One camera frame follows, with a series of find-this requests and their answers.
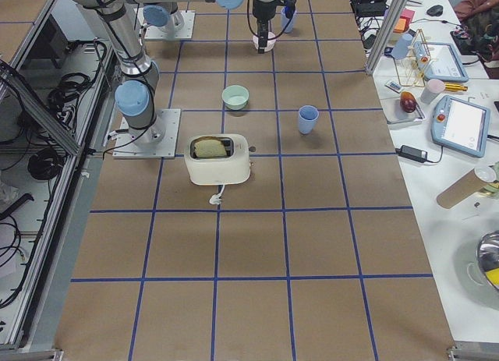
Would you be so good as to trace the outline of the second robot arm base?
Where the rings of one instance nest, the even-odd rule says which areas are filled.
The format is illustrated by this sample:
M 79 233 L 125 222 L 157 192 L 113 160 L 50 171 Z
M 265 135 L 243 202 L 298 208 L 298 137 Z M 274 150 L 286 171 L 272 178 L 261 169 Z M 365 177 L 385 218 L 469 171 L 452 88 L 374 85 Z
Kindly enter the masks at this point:
M 185 25 L 177 2 L 146 4 L 143 6 L 143 18 L 147 24 L 164 32 L 176 32 Z

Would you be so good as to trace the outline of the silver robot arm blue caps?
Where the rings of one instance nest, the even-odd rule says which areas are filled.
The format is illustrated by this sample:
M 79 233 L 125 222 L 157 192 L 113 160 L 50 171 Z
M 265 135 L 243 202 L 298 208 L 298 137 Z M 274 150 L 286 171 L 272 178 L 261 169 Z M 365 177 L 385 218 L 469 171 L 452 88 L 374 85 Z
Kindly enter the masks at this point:
M 165 139 L 167 123 L 154 105 L 154 96 L 160 77 L 157 64 L 147 55 L 127 9 L 143 7 L 150 24 L 169 27 L 177 17 L 180 2 L 216 3 L 231 10 L 246 0 L 72 0 L 90 10 L 100 20 L 116 53 L 122 83 L 116 88 L 115 103 L 128 124 L 130 145 L 141 150 L 153 150 Z M 258 51 L 264 52 L 268 42 L 268 24 L 276 8 L 293 0 L 253 0 L 253 14 L 257 19 Z

